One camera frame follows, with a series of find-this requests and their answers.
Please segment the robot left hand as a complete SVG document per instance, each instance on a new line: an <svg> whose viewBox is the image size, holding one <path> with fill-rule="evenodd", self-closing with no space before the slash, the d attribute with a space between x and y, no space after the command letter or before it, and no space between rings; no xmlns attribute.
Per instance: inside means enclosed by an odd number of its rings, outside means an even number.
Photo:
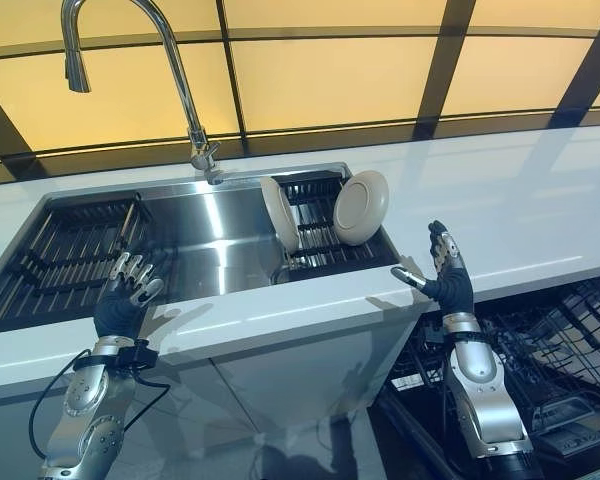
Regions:
<svg viewBox="0 0 600 480"><path fill-rule="evenodd" d="M95 307L94 327L99 337L138 337L148 304L164 287L164 281L154 277L154 268L143 255L121 253Z"/></svg>

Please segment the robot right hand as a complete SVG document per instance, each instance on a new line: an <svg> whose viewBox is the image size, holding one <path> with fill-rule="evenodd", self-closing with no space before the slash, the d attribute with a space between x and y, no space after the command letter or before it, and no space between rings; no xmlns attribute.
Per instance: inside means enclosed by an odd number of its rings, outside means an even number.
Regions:
<svg viewBox="0 0 600 480"><path fill-rule="evenodd" d="M430 254L437 277L426 279L405 267L394 266L391 274L438 303L442 314L474 313L474 291L468 270L453 236L439 220L428 225Z"/></svg>

